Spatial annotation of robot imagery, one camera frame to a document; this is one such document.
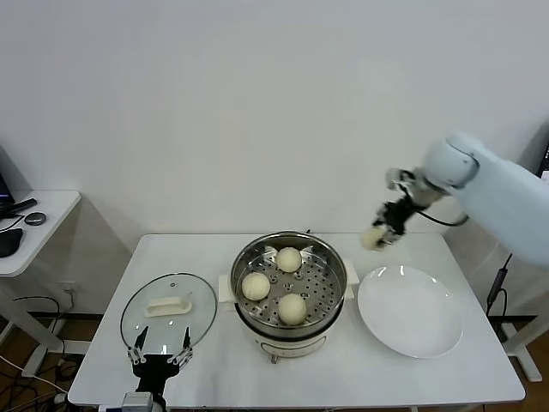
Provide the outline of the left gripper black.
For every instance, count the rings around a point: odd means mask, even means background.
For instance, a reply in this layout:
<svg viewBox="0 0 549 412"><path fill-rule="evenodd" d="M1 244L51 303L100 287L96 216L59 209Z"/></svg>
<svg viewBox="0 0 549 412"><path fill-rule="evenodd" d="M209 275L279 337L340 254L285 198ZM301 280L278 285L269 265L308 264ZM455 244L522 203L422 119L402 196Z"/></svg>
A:
<svg viewBox="0 0 549 412"><path fill-rule="evenodd" d="M134 344L128 347L132 372L139 378L136 392L163 393L166 381L178 375L178 365L186 365L193 356L190 327L187 326L181 351L172 357L169 354L143 354L142 349L148 333L145 326Z"/></svg>

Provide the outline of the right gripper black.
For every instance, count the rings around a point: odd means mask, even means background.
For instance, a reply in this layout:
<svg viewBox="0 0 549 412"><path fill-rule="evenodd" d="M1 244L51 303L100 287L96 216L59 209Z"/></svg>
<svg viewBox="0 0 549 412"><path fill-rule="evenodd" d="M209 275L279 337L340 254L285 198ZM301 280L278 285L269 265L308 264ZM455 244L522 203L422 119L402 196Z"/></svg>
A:
<svg viewBox="0 0 549 412"><path fill-rule="evenodd" d="M384 203L376 212L373 227L386 227L379 239L379 248L396 244L406 234L406 223L419 211L419 206L409 197Z"/></svg>

